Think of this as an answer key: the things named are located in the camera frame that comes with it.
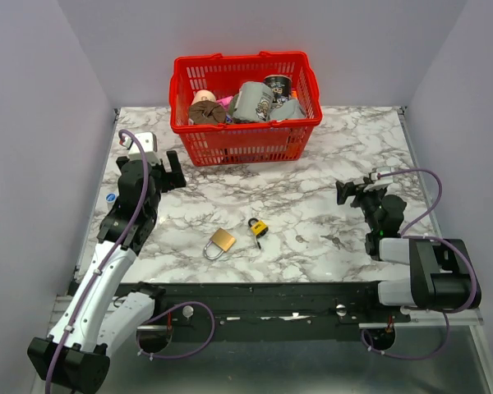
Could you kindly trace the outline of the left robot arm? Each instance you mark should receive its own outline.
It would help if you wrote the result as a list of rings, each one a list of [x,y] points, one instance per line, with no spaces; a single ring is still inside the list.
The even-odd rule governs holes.
[[[48,386],[96,393],[111,357],[139,324],[156,324],[164,318],[164,290],[143,282],[115,311],[109,313],[108,308],[155,228],[161,195],[187,184],[176,151],[169,150],[167,157],[169,171],[161,161],[117,158],[118,196],[101,222],[90,266],[62,317],[45,338],[34,338],[27,350]]]

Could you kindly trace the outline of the brass padlock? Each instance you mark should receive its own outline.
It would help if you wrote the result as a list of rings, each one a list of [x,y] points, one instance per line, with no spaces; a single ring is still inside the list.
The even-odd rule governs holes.
[[[209,242],[203,248],[203,256],[214,261],[219,259],[225,252],[228,252],[230,248],[236,243],[236,238],[223,228],[219,228],[209,239]],[[216,254],[210,254],[209,248],[218,248],[219,251]]]

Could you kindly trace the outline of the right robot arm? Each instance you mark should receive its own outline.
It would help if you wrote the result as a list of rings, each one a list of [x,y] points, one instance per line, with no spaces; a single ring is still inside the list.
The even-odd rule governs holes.
[[[475,309],[481,288],[463,241],[434,236],[400,236],[407,203],[387,192],[388,184],[365,177],[360,184],[336,182],[337,204],[352,197],[370,228],[366,253],[372,259],[408,266],[409,278],[380,282],[378,293],[362,300],[363,315],[378,322],[392,306],[411,306],[439,312]]]

